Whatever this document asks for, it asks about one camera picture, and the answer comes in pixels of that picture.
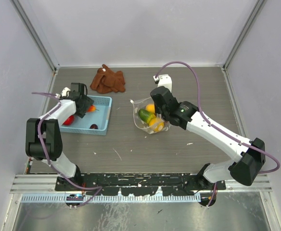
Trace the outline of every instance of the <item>plum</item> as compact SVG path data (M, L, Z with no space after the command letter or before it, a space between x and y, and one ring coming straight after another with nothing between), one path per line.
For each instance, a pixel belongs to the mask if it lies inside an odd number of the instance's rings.
M92 124L91 127L90 127L90 129L98 129L98 125Z

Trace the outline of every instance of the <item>red fruit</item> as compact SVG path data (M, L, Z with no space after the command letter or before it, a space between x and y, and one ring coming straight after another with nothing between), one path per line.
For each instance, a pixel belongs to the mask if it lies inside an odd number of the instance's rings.
M73 123L73 121L74 121L74 116L72 115L64 122L64 125L69 126Z

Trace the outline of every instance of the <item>blue plastic basket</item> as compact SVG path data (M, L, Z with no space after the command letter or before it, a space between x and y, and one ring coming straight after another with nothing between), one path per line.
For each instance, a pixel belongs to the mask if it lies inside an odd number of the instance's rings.
M97 108L95 112L88 112L83 118L75 116L74 122L60 127L61 132L81 133L105 136L107 132L108 120L110 117L112 98L105 96L89 95L94 100L93 105ZM99 129L90 129L92 124L98 125Z

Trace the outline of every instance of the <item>white wall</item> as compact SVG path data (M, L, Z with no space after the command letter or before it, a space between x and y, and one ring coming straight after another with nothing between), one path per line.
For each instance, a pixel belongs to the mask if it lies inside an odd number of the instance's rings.
M0 0L0 225L15 174L25 169L25 129L39 116L51 69L9 0Z
M256 0L20 0L61 66L224 64Z
M245 126L281 162L281 1L268 0L229 68ZM268 167L273 161L267 158ZM269 175L281 216L281 168Z

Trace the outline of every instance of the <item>plastic bag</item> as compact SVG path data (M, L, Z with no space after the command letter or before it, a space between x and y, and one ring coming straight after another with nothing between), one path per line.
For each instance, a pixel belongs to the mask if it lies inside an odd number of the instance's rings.
M147 98L147 99L144 99L144 100L137 100L137 101L130 100L130 101L133 104L133 119L134 119L134 124L135 124L136 127L138 127L139 129L147 132L148 134L154 134L154 133L157 133L157 132L169 130L169 127L171 126L171 124L167 121L164 121L161 118L160 114L156 114L156 117L160 118L163 123L161 124L161 121L158 121L151 126L146 124L139 117L139 110L145 109L148 104L152 104L153 103L152 98Z

